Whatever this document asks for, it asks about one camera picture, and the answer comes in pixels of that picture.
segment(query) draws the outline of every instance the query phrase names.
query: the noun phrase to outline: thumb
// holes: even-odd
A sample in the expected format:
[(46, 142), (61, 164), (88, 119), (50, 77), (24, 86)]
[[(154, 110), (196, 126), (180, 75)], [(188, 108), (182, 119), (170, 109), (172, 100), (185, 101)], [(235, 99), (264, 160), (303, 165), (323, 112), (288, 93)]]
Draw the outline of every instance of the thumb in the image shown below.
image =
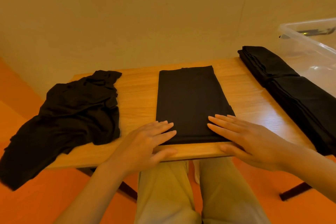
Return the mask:
[(239, 149), (237, 146), (229, 145), (229, 144), (222, 144), (219, 146), (219, 148), (225, 152), (226, 154), (229, 154), (231, 156), (235, 156), (239, 158), (242, 161), (248, 161), (251, 159), (251, 155), (247, 152)]
[(157, 163), (159, 163), (160, 161), (164, 160), (167, 157), (170, 157), (171, 155), (174, 155), (177, 153), (176, 149), (173, 148), (168, 148), (168, 149), (164, 149), (162, 151), (157, 152), (156, 154), (154, 154), (151, 157), (151, 161), (154, 165), (156, 165)]

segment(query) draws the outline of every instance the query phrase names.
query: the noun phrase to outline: black table leg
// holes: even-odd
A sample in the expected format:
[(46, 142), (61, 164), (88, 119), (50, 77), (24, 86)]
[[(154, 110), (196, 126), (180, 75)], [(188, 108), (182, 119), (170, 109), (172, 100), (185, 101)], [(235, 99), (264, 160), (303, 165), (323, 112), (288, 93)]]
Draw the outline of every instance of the black table leg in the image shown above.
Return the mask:
[(308, 185), (307, 183), (303, 182), (297, 186), (295, 186), (294, 188), (284, 192), (284, 193), (280, 193), (280, 198), (282, 201), (287, 201), (288, 199), (292, 198), (292, 197), (296, 197), (297, 195), (300, 195), (303, 192), (306, 192), (308, 190), (310, 190), (312, 187), (310, 185)]
[[(77, 168), (77, 170), (81, 171), (82, 173), (92, 176), (94, 171), (96, 170), (95, 167), (81, 167)], [(123, 194), (125, 197), (129, 198), (133, 202), (137, 202), (138, 199), (138, 193), (132, 189), (130, 186), (128, 186), (125, 182), (122, 182), (118, 188), (118, 191)]]

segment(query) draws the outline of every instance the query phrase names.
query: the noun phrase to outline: wooden table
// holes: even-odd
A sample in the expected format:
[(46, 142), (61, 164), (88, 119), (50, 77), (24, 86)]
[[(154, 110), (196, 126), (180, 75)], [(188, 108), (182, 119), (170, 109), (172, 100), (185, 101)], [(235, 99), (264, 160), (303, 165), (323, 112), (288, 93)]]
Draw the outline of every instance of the wooden table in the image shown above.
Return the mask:
[[(98, 166), (113, 153), (123, 136), (155, 120), (160, 70), (208, 65), (213, 66), (223, 92), (237, 117), (264, 125), (288, 141), (314, 149), (309, 139), (259, 85), (242, 61), (239, 58), (231, 58), (118, 70), (123, 73), (115, 83), (118, 90), (121, 138), (105, 145), (90, 143), (76, 147), (68, 155), (58, 156), (47, 168)], [(92, 73), (75, 75), (72, 81)], [(221, 143), (165, 145), (158, 146), (156, 150), (166, 147), (178, 149), (178, 153), (167, 160), (225, 156), (218, 149), (218, 144)]]

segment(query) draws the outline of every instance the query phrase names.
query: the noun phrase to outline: black cloth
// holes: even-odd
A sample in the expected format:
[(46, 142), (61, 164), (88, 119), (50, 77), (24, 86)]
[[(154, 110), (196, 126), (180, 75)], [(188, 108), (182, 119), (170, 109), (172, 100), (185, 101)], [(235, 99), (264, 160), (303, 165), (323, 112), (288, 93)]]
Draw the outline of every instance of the black cloth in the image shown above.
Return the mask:
[(96, 71), (78, 81), (56, 84), (37, 116), (11, 138), (0, 160), (0, 180), (18, 189), (61, 153), (93, 142), (106, 144), (120, 135), (117, 90), (121, 73)]
[(208, 128), (215, 114), (235, 115), (212, 66), (160, 71), (156, 120), (174, 122), (177, 131), (164, 144), (229, 141)]
[(322, 155), (336, 155), (336, 98), (305, 77), (271, 80), (266, 89)]
[(265, 47), (243, 46), (238, 53), (241, 60), (263, 87), (273, 78), (300, 76), (278, 55)]

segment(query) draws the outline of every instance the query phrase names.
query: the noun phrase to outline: transparent plastic box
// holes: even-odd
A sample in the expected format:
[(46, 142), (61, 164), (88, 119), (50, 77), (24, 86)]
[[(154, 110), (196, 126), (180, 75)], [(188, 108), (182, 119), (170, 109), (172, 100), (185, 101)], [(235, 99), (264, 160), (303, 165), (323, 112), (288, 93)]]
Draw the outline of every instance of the transparent plastic box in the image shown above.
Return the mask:
[(279, 31), (279, 56), (336, 97), (336, 18), (285, 23)]

